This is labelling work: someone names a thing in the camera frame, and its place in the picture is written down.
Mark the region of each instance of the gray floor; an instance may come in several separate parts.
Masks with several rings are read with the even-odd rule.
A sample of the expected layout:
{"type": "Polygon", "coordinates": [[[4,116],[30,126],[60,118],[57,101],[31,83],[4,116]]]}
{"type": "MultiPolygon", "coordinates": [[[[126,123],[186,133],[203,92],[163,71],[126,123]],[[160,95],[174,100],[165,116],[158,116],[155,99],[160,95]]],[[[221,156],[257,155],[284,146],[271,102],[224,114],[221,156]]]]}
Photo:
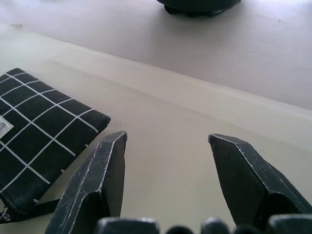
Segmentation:
{"type": "Polygon", "coordinates": [[[242,0],[212,19],[156,0],[3,0],[0,22],[312,110],[311,0],[242,0]]]}

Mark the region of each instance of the white label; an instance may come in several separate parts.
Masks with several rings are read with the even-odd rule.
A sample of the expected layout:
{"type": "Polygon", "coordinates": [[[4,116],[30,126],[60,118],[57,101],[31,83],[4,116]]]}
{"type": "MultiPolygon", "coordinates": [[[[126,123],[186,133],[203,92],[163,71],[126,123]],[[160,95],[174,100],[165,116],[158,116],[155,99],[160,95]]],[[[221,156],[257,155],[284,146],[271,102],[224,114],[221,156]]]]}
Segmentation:
{"type": "Polygon", "coordinates": [[[6,121],[2,116],[0,116],[0,139],[5,134],[7,134],[12,128],[13,125],[10,124],[8,121],[6,121]]]}

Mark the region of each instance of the table surface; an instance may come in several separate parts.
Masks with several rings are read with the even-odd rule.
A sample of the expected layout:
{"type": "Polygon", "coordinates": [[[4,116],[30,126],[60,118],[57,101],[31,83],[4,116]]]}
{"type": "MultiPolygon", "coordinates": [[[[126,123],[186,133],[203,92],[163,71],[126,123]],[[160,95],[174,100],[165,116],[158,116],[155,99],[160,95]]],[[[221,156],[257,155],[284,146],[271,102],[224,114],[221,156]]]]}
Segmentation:
{"type": "MultiPolygon", "coordinates": [[[[207,141],[209,133],[251,143],[312,202],[312,113],[0,24],[0,73],[19,67],[112,118],[103,134],[128,132],[122,217],[174,224],[233,220],[207,141]]],[[[90,146],[41,201],[59,198],[90,146]]],[[[43,234],[50,215],[0,225],[3,234],[43,234]]]]}
{"type": "Polygon", "coordinates": [[[156,0],[1,0],[0,22],[312,109],[311,0],[173,16],[156,0]]]}

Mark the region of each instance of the black fabric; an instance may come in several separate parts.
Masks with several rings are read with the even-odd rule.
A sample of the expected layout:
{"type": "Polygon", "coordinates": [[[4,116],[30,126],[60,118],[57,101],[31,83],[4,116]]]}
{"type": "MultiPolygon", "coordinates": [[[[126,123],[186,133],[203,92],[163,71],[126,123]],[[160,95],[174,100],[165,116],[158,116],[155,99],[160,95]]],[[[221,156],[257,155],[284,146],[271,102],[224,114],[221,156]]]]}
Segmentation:
{"type": "Polygon", "coordinates": [[[0,198],[11,221],[29,217],[110,121],[18,68],[0,77],[0,115],[14,126],[0,139],[0,198]]]}

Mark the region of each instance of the black grid-pattern pouch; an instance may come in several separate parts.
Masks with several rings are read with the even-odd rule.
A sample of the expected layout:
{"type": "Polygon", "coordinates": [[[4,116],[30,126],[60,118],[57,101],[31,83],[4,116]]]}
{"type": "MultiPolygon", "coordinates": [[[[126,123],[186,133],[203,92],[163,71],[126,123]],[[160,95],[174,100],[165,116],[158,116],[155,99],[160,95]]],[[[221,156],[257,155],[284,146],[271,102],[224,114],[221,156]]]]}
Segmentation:
{"type": "Polygon", "coordinates": [[[110,121],[18,68],[0,77],[0,116],[14,126],[0,139],[0,223],[53,209],[36,203],[110,121]]]}

